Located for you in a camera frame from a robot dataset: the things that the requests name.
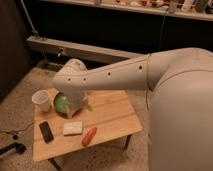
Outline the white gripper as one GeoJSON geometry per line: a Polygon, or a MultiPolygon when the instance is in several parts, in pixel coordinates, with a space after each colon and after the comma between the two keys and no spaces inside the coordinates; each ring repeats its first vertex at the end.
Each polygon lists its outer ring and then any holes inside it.
{"type": "Polygon", "coordinates": [[[84,96],[80,100],[75,100],[74,98],[67,98],[66,99],[66,110],[67,110],[67,117],[72,118],[76,112],[80,109],[88,105],[88,97],[84,96]]]}

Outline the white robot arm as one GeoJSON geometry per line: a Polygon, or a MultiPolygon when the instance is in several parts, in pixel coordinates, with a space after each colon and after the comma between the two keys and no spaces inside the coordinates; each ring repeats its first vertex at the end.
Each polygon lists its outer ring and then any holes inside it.
{"type": "Polygon", "coordinates": [[[181,48],[92,70],[71,59],[53,86],[73,111],[88,90],[150,90],[150,171],[213,171],[213,52],[181,48]]]}

